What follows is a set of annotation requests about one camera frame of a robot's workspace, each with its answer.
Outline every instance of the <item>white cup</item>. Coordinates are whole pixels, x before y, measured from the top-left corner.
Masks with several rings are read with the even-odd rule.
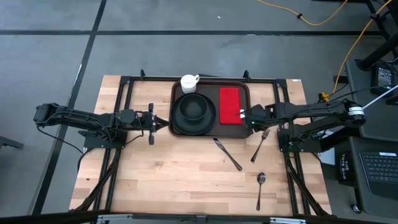
[[[197,90],[199,75],[184,75],[181,78],[181,88],[184,93],[194,93]]]

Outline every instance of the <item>yellow cable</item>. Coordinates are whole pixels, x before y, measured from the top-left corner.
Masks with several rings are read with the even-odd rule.
[[[392,0],[388,0],[388,2],[386,2],[383,6],[381,6],[381,8],[376,12],[376,15],[379,14],[379,13],[382,11],[382,9],[384,9],[391,1],[392,1]],[[344,58],[344,61],[343,61],[343,63],[341,64],[340,70],[339,70],[339,72],[338,72],[338,74],[337,74],[336,83],[335,83],[335,88],[333,89],[333,93],[336,92],[338,79],[339,79],[339,77],[340,77],[340,75],[341,75],[341,71],[343,71],[344,64],[346,63],[346,61],[347,61],[349,55],[350,55],[351,52],[353,51],[355,45],[356,45],[356,44],[359,42],[359,40],[361,39],[363,33],[365,33],[366,29],[371,25],[372,21],[373,21],[373,19],[371,19],[371,20],[368,22],[368,24],[366,24],[365,28],[362,30],[361,34],[360,34],[359,37],[356,39],[355,43],[353,44],[353,46],[351,47],[351,49],[348,51],[346,57]]]
[[[278,8],[278,9],[283,9],[283,10],[289,11],[289,12],[295,14],[296,16],[299,15],[298,12],[295,12],[295,11],[289,9],[289,8],[282,7],[282,6],[276,6],[276,5],[274,5],[274,4],[267,3],[267,2],[263,2],[263,1],[261,1],[261,0],[257,0],[257,1],[258,1],[258,2],[261,2],[261,3],[263,3],[263,4],[266,4],[267,6],[272,6],[272,7]],[[309,24],[309,25],[311,25],[311,26],[319,26],[319,25],[322,25],[322,24],[328,22],[331,18],[333,18],[333,16],[335,16],[335,15],[337,14],[337,12],[340,11],[340,9],[344,7],[344,5],[347,3],[347,1],[348,1],[348,0],[346,0],[346,1],[337,9],[337,11],[336,11],[335,13],[333,13],[327,20],[325,20],[325,21],[323,21],[323,22],[320,22],[320,23],[317,23],[317,24],[313,24],[313,23],[309,22],[308,20],[306,20],[303,16],[301,16],[300,18],[301,18],[304,22],[306,22],[307,24]]]

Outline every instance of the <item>wooden table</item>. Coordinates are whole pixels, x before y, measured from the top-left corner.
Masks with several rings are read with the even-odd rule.
[[[113,112],[120,78],[104,76],[95,113]],[[168,120],[173,84],[134,82],[130,108],[147,110],[148,104],[154,103],[156,115]],[[287,80],[287,86],[291,103],[306,103],[300,80]],[[275,102],[271,84],[248,83],[248,87],[252,105]],[[305,124],[309,119],[295,122]],[[261,133],[254,133],[246,139],[219,139],[243,167],[241,172],[210,138],[178,138],[171,135],[168,128],[155,134],[154,146],[148,145],[147,135],[138,138],[122,150],[111,211],[292,216],[286,169],[276,129],[277,126],[271,128],[255,163],[250,162],[250,158],[260,142]],[[129,132],[127,140],[138,134]],[[82,160],[70,208],[79,206],[97,184],[103,155],[104,149],[95,149]],[[330,213],[319,161],[309,153],[301,153],[301,159],[306,186],[322,208]],[[259,184],[256,177],[260,172],[266,173],[267,180],[262,186],[261,210],[257,211]],[[108,187],[105,186],[100,208],[104,208],[107,192]],[[297,186],[296,194],[302,212]]]

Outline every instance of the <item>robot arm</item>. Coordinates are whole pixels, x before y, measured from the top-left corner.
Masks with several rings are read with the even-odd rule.
[[[313,125],[312,129],[314,131],[321,131],[338,125],[359,127],[366,120],[362,106],[350,100],[315,103],[311,105],[275,103],[267,105],[265,108],[261,105],[256,105],[245,111],[244,115],[245,124],[253,128],[256,132],[278,124],[288,123],[296,118],[334,118],[330,120],[331,123],[323,122]]]
[[[85,129],[79,131],[86,137],[85,147],[123,147],[127,131],[149,131],[149,144],[154,143],[154,133],[169,123],[153,114],[153,104],[148,111],[122,110],[115,113],[94,114],[73,110],[55,103],[36,107],[34,121],[38,127],[58,124]]]
[[[366,122],[361,105],[350,101],[332,101],[312,105],[293,105],[291,103],[275,103],[263,108],[253,106],[244,112],[246,126],[255,132],[275,125],[289,123],[289,128],[278,130],[279,145],[288,147],[290,151],[319,152],[319,143],[312,135],[337,126],[358,128]],[[296,118],[324,117],[305,125],[293,124]]]

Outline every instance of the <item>red napkin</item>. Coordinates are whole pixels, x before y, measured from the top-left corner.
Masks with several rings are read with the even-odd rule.
[[[239,88],[220,88],[220,123],[242,124]]]

